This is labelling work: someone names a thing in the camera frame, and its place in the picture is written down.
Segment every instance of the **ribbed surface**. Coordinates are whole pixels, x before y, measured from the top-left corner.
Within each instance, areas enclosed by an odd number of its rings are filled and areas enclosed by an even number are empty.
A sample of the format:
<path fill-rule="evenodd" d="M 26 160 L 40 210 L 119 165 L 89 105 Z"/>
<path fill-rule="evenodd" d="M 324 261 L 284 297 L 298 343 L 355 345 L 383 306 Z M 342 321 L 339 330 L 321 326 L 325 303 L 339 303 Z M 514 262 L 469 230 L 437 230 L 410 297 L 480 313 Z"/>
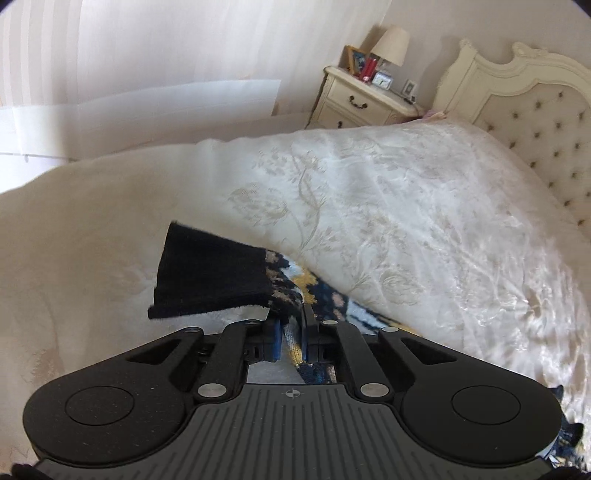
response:
<path fill-rule="evenodd" d="M 386 406 L 350 398 L 341 385 L 246 385 L 238 398 L 197 409 L 169 446 L 111 469 L 42 462 L 55 480 L 530 480 L 542 460 L 509 469 L 455 465 L 424 450 Z"/>

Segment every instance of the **bed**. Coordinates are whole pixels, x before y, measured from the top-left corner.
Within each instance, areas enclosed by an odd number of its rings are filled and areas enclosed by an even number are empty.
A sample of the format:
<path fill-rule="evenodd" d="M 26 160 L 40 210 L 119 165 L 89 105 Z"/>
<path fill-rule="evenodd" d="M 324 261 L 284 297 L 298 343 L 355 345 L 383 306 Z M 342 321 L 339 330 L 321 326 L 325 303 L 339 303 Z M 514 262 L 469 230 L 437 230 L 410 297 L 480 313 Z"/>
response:
<path fill-rule="evenodd" d="M 20 412 L 40 385 L 261 314 L 148 320 L 172 220 L 281 251 L 431 340 L 562 384 L 569 420 L 591 425 L 591 78 L 514 48 L 499 66 L 462 42 L 435 101 L 453 119 L 145 148 L 0 195 L 0 471 L 35 459 Z"/>

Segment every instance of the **white headboard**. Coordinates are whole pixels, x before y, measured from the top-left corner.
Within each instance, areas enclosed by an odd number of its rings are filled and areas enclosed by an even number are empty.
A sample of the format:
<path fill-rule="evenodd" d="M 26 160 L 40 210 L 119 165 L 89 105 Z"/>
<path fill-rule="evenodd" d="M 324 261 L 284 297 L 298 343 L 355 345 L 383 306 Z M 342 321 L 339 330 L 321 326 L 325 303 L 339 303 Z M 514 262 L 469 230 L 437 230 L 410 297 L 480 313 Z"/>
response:
<path fill-rule="evenodd" d="M 499 65 L 462 40 L 433 108 L 512 149 L 591 238 L 591 71 L 524 43 L 515 43 L 513 52 L 510 63 Z"/>

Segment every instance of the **drawer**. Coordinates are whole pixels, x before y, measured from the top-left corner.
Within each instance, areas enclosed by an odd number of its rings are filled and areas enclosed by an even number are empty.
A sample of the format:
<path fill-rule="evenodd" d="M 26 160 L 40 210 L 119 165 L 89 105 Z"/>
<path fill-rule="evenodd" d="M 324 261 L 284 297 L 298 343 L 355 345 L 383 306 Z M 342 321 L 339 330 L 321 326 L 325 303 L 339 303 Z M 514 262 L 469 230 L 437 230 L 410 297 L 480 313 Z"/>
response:
<path fill-rule="evenodd" d="M 390 115 L 388 107 L 338 80 L 333 83 L 328 97 L 369 125 L 383 125 Z"/>
<path fill-rule="evenodd" d="M 341 113 L 333 110 L 326 103 L 322 106 L 318 116 L 318 123 L 325 128 L 354 128 L 359 126 Z"/>

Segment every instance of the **lampshade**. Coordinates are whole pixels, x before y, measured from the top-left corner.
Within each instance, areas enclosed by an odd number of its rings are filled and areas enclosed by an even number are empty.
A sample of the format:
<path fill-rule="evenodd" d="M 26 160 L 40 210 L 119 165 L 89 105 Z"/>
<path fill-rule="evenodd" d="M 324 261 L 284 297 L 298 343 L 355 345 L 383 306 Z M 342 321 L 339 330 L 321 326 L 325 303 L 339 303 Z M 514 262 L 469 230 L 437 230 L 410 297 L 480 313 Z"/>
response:
<path fill-rule="evenodd" d="M 371 53 L 401 66 L 404 63 L 409 41 L 410 35 L 405 29 L 392 26 L 382 35 Z"/>

